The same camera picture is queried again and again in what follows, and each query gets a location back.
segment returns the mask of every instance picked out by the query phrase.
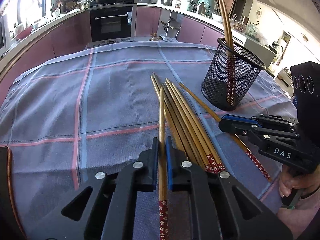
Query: metal mesh cup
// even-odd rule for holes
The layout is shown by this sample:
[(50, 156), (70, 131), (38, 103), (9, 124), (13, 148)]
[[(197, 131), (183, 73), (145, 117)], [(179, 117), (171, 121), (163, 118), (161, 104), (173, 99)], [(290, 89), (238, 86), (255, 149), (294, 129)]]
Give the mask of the metal mesh cup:
[(234, 43), (234, 50), (219, 38), (213, 60), (201, 84), (205, 98), (217, 108), (232, 111), (240, 103), (264, 63), (246, 48)]

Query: utensil holder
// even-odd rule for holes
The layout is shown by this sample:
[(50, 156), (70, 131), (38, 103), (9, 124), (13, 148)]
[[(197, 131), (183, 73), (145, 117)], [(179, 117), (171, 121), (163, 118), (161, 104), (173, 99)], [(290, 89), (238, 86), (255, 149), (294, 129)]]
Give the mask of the utensil holder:
[(218, 47), (209, 70), (201, 84), (204, 97), (224, 111), (236, 109), (261, 70), (264, 63), (243, 46), (234, 43), (232, 50), (224, 38)]

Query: metal rivet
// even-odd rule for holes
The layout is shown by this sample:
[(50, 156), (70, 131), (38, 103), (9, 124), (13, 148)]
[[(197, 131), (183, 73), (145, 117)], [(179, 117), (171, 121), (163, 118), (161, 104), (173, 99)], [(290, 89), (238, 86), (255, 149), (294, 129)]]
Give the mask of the metal rivet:
[(106, 176), (106, 174), (104, 172), (102, 172), (102, 171), (97, 172), (96, 175), (95, 175), (96, 179), (104, 179), (105, 176)]
[(222, 172), (220, 172), (220, 178), (222, 178), (222, 179), (227, 179), (227, 178), (229, 178), (229, 177), (230, 177), (229, 172), (227, 172), (227, 171), (222, 171)]
[(182, 167), (190, 168), (192, 166), (192, 163), (188, 162), (188, 161), (184, 161), (181, 163), (181, 165), (182, 165)]
[(142, 162), (135, 162), (135, 163), (133, 164), (133, 167), (136, 168), (136, 169), (141, 168), (142, 166), (143, 166), (143, 163), (142, 163)]

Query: kitchen counter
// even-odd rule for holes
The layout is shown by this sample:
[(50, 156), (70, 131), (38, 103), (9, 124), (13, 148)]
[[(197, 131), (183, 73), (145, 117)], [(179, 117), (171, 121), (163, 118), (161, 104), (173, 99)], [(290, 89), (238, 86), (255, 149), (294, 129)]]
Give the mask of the kitchen counter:
[[(210, 26), (211, 28), (217, 30), (220, 33), (224, 33), (223, 24), (220, 22), (217, 22), (213, 20), (212, 18), (196, 14), (190, 11), (182, 10), (180, 8), (174, 8), (168, 5), (162, 5), (162, 4), (151, 4), (151, 3), (138, 3), (138, 6), (141, 7), (158, 7), (161, 9), (171, 10), (174, 12), (177, 12), (179, 14), (182, 14), (184, 16), (190, 17), (196, 21), (199, 21), (207, 26)], [(255, 54), (258, 58), (260, 58), (263, 63), (268, 67), (271, 64), (271, 61), (273, 60), (275, 54), (266, 46), (263, 46), (259, 42), (255, 41), (254, 39), (240, 33), (239, 31), (231, 29), (232, 37), (234, 42), (239, 43), (240, 45), (244, 46), (246, 49), (251, 51), (253, 54)]]
[(85, 9), (81, 9), (79, 11), (75, 11), (69, 14), (61, 14), (59, 17), (49, 21), (48, 23), (42, 25), (33, 31), (29, 36), (24, 38), (15, 44), (15, 46), (11, 46), (10, 50), (6, 53), (3, 59), (0, 61), (0, 80), (1, 80), (1, 72), (6, 67), (6, 65), (18, 54), (20, 53), (29, 43), (33, 40), (41, 36), (43, 33), (52, 30), (56, 25), (64, 22), (65, 20), (84, 12)]

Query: kitchen cabinet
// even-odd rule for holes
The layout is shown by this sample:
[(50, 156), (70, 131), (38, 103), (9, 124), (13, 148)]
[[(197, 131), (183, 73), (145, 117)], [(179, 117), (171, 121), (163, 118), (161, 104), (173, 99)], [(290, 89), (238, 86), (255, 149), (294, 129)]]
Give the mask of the kitchen cabinet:
[(221, 34), (208, 26), (205, 26), (200, 44), (218, 47), (218, 38), (224, 38), (224, 34)]
[(50, 31), (50, 38), (55, 57), (84, 50), (91, 42), (89, 12), (65, 20)]
[(160, 8), (155, 7), (137, 7), (135, 37), (150, 37), (157, 32), (160, 11)]
[(7, 96), (10, 86), (18, 76), (54, 57), (51, 39), (47, 34), (18, 59), (0, 82), (0, 106)]
[(203, 32), (204, 24), (189, 17), (183, 17), (178, 41), (200, 44)]

